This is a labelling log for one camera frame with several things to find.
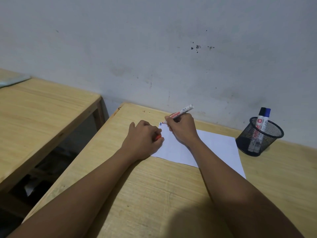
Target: wooden table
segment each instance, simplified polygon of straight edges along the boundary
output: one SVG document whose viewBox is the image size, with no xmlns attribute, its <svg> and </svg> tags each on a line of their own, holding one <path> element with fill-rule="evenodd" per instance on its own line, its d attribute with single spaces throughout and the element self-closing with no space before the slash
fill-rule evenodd
<svg viewBox="0 0 317 238">
<path fill-rule="evenodd" d="M 18 73 L 0 69 L 0 77 Z M 7 193 L 90 114 L 105 120 L 101 96 L 42 79 L 0 89 L 0 191 Z"/>
<path fill-rule="evenodd" d="M 125 103 L 107 120 L 27 218 L 120 148 L 129 124 L 158 125 L 167 113 Z M 197 129 L 237 137 L 241 131 L 196 120 Z M 247 177 L 305 237 L 317 237 L 317 150 L 276 141 L 260 157 L 239 152 Z M 231 237 L 198 168 L 150 157 L 131 167 L 86 237 Z"/>
</svg>

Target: person's left hand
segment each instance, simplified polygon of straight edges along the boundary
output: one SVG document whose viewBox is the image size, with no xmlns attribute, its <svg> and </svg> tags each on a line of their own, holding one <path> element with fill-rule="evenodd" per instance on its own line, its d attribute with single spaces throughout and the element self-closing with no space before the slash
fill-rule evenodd
<svg viewBox="0 0 317 238">
<path fill-rule="evenodd" d="M 162 146 L 163 137 L 154 141 L 161 132 L 160 128 L 152 126 L 147 121 L 141 120 L 137 126 L 132 122 L 121 149 L 131 155 L 134 160 L 146 159 Z"/>
</svg>

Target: gray wall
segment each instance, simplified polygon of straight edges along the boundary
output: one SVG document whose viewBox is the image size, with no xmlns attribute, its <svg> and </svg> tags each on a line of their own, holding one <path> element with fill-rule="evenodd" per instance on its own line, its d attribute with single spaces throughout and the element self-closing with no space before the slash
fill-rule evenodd
<svg viewBox="0 0 317 238">
<path fill-rule="evenodd" d="M 110 114 L 192 103 L 195 118 L 243 129 L 269 107 L 285 140 L 317 147 L 316 4 L 0 0 L 0 66 L 101 93 Z"/>
</svg>

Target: black marker cap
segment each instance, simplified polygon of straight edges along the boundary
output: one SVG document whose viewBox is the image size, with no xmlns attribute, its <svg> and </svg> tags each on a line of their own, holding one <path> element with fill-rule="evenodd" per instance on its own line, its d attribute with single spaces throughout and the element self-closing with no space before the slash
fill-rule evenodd
<svg viewBox="0 0 317 238">
<path fill-rule="evenodd" d="M 266 110 L 266 108 L 262 107 L 260 109 L 259 116 L 264 116 L 265 115 L 265 110 Z"/>
</svg>

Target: hand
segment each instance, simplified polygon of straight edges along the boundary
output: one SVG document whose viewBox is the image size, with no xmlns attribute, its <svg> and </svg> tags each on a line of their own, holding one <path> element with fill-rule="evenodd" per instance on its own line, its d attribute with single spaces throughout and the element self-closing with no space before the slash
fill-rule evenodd
<svg viewBox="0 0 317 238">
<path fill-rule="evenodd" d="M 170 131 L 186 146 L 189 147 L 195 141 L 200 140 L 191 114 L 183 114 L 175 120 L 170 116 L 165 116 L 165 120 Z"/>
<path fill-rule="evenodd" d="M 121 150 L 129 154 L 135 161 L 146 159 L 162 146 L 163 137 L 154 141 L 161 132 L 160 128 L 152 126 L 147 121 L 141 120 L 137 126 L 132 122 Z"/>
</svg>

